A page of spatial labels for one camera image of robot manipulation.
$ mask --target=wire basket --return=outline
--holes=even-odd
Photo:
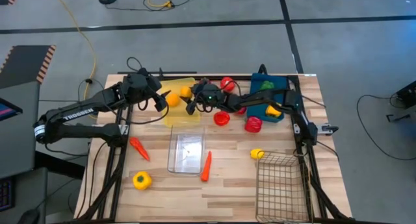
[[[295,156],[262,151],[257,161],[255,216],[261,223],[309,221],[308,177]]]

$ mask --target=blue tray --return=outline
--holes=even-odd
[[[287,88],[287,77],[277,77],[277,76],[270,76],[260,73],[253,73],[252,75],[252,84],[250,86],[250,93],[254,93],[258,91],[263,82],[270,81],[274,84],[274,88],[277,89],[286,89]],[[283,94],[278,94],[274,96],[274,100],[277,103],[283,102]],[[266,116],[266,104],[264,105],[257,105],[257,106],[250,106],[247,108],[247,118],[248,117],[257,117],[263,121],[269,121],[273,123],[277,123],[281,121],[285,116],[282,113],[278,118],[272,118]]]

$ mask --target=monitor screen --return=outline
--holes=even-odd
[[[11,118],[21,113],[21,108],[0,98],[0,121]]]

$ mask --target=computer keyboard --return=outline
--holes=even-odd
[[[14,187],[12,178],[0,180],[0,212],[14,206]]]

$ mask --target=carrot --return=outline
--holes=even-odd
[[[212,160],[212,153],[209,151],[207,160],[205,161],[205,167],[203,168],[203,171],[201,174],[202,182],[207,182],[209,179],[209,170],[211,168],[211,160]]]
[[[143,148],[143,145],[140,143],[140,141],[137,138],[135,137],[130,138],[130,144],[140,153],[140,155],[143,156],[144,159],[150,161],[148,152],[146,152],[146,150]]]

